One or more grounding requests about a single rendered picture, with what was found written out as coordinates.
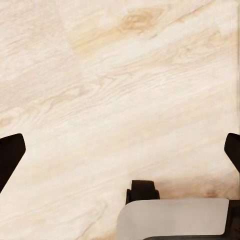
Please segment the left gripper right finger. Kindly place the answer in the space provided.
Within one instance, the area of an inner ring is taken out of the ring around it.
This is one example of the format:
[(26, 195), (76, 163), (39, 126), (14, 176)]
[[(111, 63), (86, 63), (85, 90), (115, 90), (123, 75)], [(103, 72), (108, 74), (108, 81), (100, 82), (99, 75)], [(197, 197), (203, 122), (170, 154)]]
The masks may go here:
[(228, 155), (229, 159), (235, 165), (236, 169), (240, 173), (240, 135), (235, 133), (229, 133), (224, 146), (224, 151)]

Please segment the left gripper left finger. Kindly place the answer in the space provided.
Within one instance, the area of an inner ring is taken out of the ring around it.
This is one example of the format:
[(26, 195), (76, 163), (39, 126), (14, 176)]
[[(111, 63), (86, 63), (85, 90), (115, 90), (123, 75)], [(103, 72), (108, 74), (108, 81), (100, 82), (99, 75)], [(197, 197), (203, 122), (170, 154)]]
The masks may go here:
[(26, 152), (22, 133), (0, 138), (0, 193)]

